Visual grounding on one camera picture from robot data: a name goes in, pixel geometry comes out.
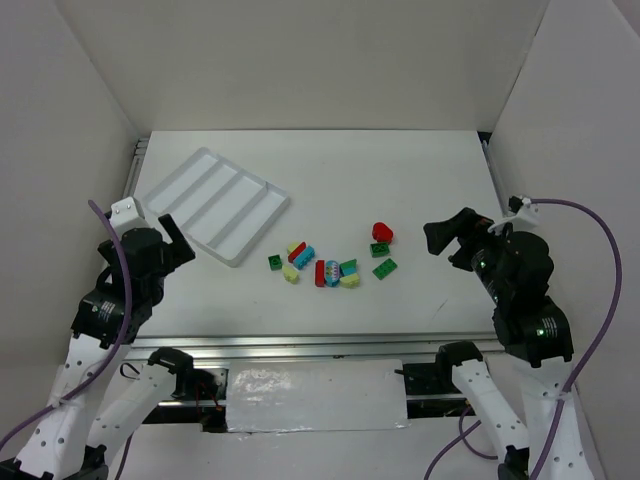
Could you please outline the yellow green lego brick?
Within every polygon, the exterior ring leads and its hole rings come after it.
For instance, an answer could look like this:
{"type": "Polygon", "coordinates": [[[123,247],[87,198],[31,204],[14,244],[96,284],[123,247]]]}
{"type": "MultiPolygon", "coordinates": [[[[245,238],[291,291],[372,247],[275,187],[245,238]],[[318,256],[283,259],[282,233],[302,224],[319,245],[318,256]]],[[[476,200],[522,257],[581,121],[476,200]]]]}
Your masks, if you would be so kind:
{"type": "Polygon", "coordinates": [[[340,278],[339,284],[344,288],[356,288],[360,285],[360,276],[358,273],[352,273],[340,278]]]}

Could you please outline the blue patterned round lego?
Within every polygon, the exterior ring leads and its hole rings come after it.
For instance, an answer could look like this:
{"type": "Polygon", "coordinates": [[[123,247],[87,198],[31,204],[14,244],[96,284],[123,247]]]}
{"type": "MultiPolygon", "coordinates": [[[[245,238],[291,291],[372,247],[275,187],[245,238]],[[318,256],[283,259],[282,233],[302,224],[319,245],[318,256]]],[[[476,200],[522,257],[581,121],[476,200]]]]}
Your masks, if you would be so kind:
{"type": "Polygon", "coordinates": [[[340,264],[335,260],[325,262],[324,281],[327,287],[336,287],[340,283],[340,264]]]}

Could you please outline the green lego plate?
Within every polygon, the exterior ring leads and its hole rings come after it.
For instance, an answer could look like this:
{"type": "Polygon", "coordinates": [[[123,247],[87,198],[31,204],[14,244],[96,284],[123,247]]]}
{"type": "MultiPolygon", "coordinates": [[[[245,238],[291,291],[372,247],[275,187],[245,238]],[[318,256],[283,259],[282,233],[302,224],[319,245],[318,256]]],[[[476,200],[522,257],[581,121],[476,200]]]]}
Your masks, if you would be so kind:
{"type": "Polygon", "coordinates": [[[398,268],[396,262],[387,258],[385,261],[380,263],[376,268],[372,270],[373,275],[380,281],[384,280],[388,277],[392,272],[394,272],[398,268]]]}

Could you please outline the pale yellow lego brick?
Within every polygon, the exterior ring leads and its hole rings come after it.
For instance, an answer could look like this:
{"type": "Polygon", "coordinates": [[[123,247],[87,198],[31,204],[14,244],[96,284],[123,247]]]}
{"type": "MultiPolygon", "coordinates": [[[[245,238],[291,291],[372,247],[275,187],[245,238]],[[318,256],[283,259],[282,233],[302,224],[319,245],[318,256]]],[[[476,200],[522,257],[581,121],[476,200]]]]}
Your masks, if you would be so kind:
{"type": "Polygon", "coordinates": [[[284,265],[282,267],[282,273],[284,279],[290,284],[297,284],[300,280],[300,272],[290,265],[284,265]]]}

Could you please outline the small dark green lego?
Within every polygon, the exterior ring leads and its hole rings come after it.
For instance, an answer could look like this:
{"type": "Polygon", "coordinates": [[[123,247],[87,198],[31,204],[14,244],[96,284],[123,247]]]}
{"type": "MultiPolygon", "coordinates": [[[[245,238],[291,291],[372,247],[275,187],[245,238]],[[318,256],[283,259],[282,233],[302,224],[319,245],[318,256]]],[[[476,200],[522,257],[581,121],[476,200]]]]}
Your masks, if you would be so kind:
{"type": "Polygon", "coordinates": [[[283,263],[279,254],[269,256],[268,262],[271,271],[278,271],[282,269],[283,263]]]}

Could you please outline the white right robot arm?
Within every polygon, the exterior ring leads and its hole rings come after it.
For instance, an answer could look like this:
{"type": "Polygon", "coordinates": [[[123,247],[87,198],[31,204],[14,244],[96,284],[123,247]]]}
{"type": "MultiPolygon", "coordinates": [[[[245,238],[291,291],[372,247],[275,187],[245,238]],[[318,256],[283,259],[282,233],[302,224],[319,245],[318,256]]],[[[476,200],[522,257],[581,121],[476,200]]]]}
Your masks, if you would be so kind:
{"type": "Polygon", "coordinates": [[[477,275],[494,303],[497,339],[511,357],[525,415],[510,406],[482,354],[470,341],[440,347],[436,364],[466,396],[489,437],[501,479],[590,479],[575,401],[563,388],[573,370],[566,315],[547,294],[554,270],[539,236],[494,222],[470,208],[423,227],[427,249],[441,254],[453,241],[450,263],[477,275]]]}

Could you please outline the red lego brick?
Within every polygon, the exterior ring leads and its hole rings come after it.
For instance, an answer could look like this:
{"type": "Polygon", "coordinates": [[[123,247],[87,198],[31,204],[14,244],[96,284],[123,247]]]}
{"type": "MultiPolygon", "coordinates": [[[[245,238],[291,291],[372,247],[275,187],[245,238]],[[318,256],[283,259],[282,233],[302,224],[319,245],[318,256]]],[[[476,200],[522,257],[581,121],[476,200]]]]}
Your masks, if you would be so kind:
{"type": "Polygon", "coordinates": [[[326,285],[325,270],[326,270],[325,261],[317,260],[315,262],[315,269],[314,269],[314,283],[316,287],[323,288],[326,285]]]}

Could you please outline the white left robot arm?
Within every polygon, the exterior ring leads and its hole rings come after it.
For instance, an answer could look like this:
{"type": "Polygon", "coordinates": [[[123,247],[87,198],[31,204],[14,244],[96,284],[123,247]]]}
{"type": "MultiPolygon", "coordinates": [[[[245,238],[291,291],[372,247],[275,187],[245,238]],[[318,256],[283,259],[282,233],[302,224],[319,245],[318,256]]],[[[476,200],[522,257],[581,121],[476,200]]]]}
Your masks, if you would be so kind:
{"type": "Polygon", "coordinates": [[[142,225],[119,233],[114,214],[104,220],[110,238],[98,251],[107,266],[78,306],[47,406],[25,422],[33,434],[1,463],[4,479],[107,478],[137,428],[160,401],[182,396],[194,371],[190,355],[161,347],[119,398],[102,404],[139,328],[163,299],[165,278],[195,258],[168,214],[160,230],[142,225]]]}

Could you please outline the dark green lego brick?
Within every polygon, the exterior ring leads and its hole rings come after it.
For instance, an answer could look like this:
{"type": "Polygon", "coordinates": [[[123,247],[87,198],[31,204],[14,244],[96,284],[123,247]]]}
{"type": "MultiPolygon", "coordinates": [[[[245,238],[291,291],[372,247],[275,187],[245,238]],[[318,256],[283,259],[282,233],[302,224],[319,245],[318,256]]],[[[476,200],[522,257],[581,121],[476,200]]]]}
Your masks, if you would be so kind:
{"type": "Polygon", "coordinates": [[[390,254],[390,246],[387,242],[376,242],[369,246],[373,258],[380,258],[390,254]]]}

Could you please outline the green sloped lego brick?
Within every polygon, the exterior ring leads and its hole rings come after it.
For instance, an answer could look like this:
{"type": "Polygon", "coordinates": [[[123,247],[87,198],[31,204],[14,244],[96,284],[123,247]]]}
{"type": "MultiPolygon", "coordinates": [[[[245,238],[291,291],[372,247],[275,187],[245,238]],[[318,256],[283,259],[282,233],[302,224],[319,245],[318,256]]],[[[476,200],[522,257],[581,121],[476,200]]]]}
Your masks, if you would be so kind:
{"type": "Polygon", "coordinates": [[[357,272],[357,260],[351,259],[339,265],[342,276],[349,276],[357,272]]]}

